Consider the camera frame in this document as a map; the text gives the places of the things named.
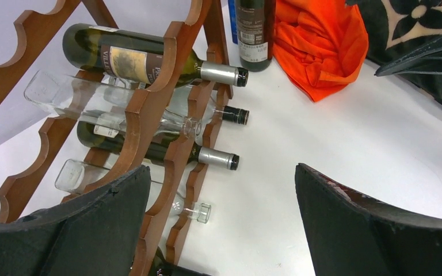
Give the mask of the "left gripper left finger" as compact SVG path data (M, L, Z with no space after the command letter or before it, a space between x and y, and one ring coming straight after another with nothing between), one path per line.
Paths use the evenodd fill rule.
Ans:
M128 275L150 191L140 166L86 194L0 223L0 275Z

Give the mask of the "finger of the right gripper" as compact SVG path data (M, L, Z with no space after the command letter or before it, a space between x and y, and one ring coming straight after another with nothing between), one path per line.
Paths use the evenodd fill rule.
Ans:
M442 35L380 66L376 76L396 74L442 75Z

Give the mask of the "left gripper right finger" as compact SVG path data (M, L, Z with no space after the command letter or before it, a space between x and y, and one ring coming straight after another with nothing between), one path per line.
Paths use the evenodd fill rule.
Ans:
M442 218L377 200L304 163L295 191L316 275L442 275Z

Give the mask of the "tall clear glass bottle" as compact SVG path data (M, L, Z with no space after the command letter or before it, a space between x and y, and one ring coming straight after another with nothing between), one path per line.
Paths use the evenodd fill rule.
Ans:
M101 179L109 171L110 169L106 167L68 159L55 180L55 188L70 194L80 195L87 185ZM169 216L174 217L182 214L191 220L206 224L211 215L211 205L203 202L188 203L185 197L177 192Z

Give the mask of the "dark green wine bottle labelled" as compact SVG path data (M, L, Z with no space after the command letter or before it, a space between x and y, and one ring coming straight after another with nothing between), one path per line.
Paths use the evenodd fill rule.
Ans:
M158 247L152 261L148 276L210 276L175 264L169 263L163 256L162 250Z

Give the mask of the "small clear glass bottle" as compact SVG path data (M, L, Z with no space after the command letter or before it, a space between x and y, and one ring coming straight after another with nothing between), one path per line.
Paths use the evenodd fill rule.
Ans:
M125 110L134 90L76 76L39 70L24 97L41 110L92 124L93 132L110 138L127 132Z

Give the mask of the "clear square bottle black cap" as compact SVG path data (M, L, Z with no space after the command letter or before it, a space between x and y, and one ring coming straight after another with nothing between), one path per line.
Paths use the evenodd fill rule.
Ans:
M133 87L146 88L148 84L143 82L134 82L132 80L121 79L117 77L110 77L109 83L119 85L121 88L131 89ZM166 110L177 113L181 116L188 115L188 97L193 85L185 85L174 89L169 105ZM209 124L213 118L220 117L222 120L245 125L249 118L249 111L240 108L234 108L228 105L217 103L215 97L217 92L213 91L207 103L207 107L203 115L203 124ZM132 92L114 92L113 89L106 89L104 98L106 101L115 104L126 106L132 97Z

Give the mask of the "dark wine bottle brown label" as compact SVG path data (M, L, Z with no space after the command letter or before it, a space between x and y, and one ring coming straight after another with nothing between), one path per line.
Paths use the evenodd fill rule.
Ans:
M150 34L78 23L65 31L62 49L69 63L78 69L151 85L161 72L164 42ZM244 87L248 76L243 67L202 60L191 51L176 85L202 79Z

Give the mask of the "dark wine bottle silver neck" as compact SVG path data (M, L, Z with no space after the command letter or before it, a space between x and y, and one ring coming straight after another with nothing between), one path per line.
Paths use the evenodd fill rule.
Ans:
M273 58L275 0L236 0L239 58L251 72L268 68Z

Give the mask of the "blue square glass bottle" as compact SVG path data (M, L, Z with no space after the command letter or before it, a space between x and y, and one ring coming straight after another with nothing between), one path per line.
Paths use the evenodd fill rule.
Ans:
M236 7L234 0L228 0L228 12L230 17L231 38L234 44L238 44Z

